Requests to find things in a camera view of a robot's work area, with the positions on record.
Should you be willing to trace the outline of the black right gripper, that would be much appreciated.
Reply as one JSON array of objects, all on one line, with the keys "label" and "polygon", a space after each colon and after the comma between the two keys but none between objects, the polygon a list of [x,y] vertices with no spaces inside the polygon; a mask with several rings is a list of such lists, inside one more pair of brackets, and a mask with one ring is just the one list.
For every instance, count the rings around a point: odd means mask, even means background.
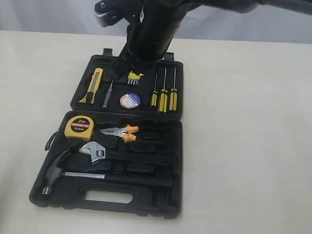
[{"label": "black right gripper", "polygon": [[146,0],[127,35],[127,42],[109,68],[120,82],[136,63],[160,61],[183,18],[192,6],[189,0]]}]

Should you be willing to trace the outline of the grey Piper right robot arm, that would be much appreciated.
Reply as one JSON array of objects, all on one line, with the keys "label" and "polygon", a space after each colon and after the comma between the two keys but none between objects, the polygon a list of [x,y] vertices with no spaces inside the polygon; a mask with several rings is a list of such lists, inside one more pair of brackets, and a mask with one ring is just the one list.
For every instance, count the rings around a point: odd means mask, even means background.
[{"label": "grey Piper right robot arm", "polygon": [[310,0],[147,0],[132,24],[119,56],[112,62],[115,80],[130,72],[140,75],[161,61],[194,5],[206,5],[238,13],[248,13],[260,5],[269,5],[310,15]]}]

